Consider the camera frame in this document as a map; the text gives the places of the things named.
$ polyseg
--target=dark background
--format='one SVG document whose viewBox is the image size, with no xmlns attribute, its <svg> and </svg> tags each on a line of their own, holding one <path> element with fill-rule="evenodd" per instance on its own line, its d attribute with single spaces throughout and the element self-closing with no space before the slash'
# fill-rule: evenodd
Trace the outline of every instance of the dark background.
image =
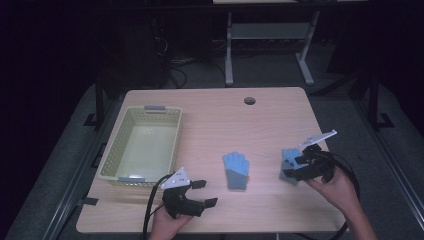
<svg viewBox="0 0 424 240">
<path fill-rule="evenodd" d="M 395 93 L 405 113 L 424 134 L 422 8 L 418 2 L 374 3 L 349 18 L 330 12 L 323 14 L 315 40 L 339 41 L 329 71 L 348 74 L 364 65 L 375 71 L 378 80 Z M 96 8 L 105 6 L 105 1 L 1 1 L 0 4 L 0 238 L 4 238 L 79 99 L 99 74 L 104 69 L 114 69 L 105 85 L 116 84 L 111 89 L 118 91 L 157 88 L 166 81 L 166 69 L 163 69 L 166 64 L 160 64 L 155 51 L 149 49 L 154 48 L 153 42 L 148 41 L 153 36 L 142 35 L 147 36 L 142 41 L 150 44 L 149 48 L 139 48 L 130 41 L 134 36 L 125 26 L 144 22 L 123 20 L 110 9 Z M 193 45 L 187 39 L 196 39 L 207 46 L 208 40 L 222 34 L 214 30 L 222 18 L 206 16 L 202 21 L 188 24 L 190 19 L 198 17 L 185 15 L 175 22 L 165 19 L 163 34 L 176 42 L 185 42 L 188 47 Z M 343 26 L 331 24 L 341 18 L 347 19 Z M 187 32 L 187 28 L 192 35 L 178 34 Z M 334 28 L 340 31 L 335 36 L 329 35 L 334 33 Z M 205 45 L 192 50 L 207 57 Z M 105 48 L 128 61 L 129 66 L 117 62 Z M 149 61 L 137 62 L 137 54 L 148 56 L 145 59 Z M 149 71 L 156 74 L 140 80 Z"/>
</svg>

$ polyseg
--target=human hand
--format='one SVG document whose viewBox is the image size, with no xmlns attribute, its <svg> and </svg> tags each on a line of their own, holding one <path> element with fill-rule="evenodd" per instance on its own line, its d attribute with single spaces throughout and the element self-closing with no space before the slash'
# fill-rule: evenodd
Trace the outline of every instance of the human hand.
<svg viewBox="0 0 424 240">
<path fill-rule="evenodd" d="M 315 179 L 305 182 L 344 215 L 349 215 L 361 209 L 353 183 L 339 167 L 335 167 L 334 176 L 327 183 L 321 183 Z"/>
<path fill-rule="evenodd" d="M 153 218 L 149 240 L 171 240 L 193 216 L 179 215 L 173 219 L 165 207 L 159 208 Z"/>
</svg>

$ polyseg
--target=cart leg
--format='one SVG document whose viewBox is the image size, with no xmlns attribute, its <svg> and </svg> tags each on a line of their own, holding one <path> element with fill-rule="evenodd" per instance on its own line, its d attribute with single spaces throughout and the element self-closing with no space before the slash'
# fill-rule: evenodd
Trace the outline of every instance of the cart leg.
<svg viewBox="0 0 424 240">
<path fill-rule="evenodd" d="M 228 13 L 227 54 L 225 56 L 225 86 L 233 85 L 233 63 L 231 62 L 231 12 Z"/>
<path fill-rule="evenodd" d="M 318 22 L 319 13 L 320 13 L 319 11 L 316 11 L 314 15 L 312 16 L 312 20 L 309 24 L 308 32 L 306 33 L 305 46 L 303 47 L 300 53 L 296 53 L 297 62 L 299 63 L 300 70 L 302 71 L 303 78 L 305 79 L 305 82 L 307 85 L 314 85 L 314 80 L 309 71 L 308 65 L 305 62 L 305 59 L 306 59 L 306 54 L 308 53 L 308 50 L 309 50 L 309 46 L 311 45 L 312 37 L 314 36 L 315 27 Z"/>
</svg>

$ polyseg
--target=basket handle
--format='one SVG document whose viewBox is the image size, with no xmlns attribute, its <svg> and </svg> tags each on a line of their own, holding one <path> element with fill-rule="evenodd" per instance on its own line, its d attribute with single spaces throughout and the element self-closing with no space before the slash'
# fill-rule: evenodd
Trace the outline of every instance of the basket handle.
<svg viewBox="0 0 424 240">
<path fill-rule="evenodd" d="M 145 183 L 145 178 L 118 177 L 118 182 Z"/>
<path fill-rule="evenodd" d="M 154 106 L 154 105 L 151 105 L 151 106 L 144 106 L 144 110 L 146 110 L 146 111 L 165 111 L 166 110 L 166 107 L 165 106 Z"/>
</svg>

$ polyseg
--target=blue glove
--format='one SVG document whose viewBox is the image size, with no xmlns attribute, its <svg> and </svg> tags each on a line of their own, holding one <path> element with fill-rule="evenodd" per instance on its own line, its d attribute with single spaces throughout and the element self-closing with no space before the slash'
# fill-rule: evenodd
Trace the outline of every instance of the blue glove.
<svg viewBox="0 0 424 240">
<path fill-rule="evenodd" d="M 243 154 L 232 152 L 222 156 L 229 189 L 246 190 L 249 161 Z"/>
<path fill-rule="evenodd" d="M 302 156 L 302 153 L 297 148 L 289 148 L 283 149 L 282 154 L 283 162 L 281 164 L 280 179 L 286 180 L 291 184 L 296 185 L 297 180 L 292 177 L 287 177 L 283 170 L 298 169 L 305 166 L 306 164 L 298 164 L 295 160 L 296 157 Z"/>
</svg>

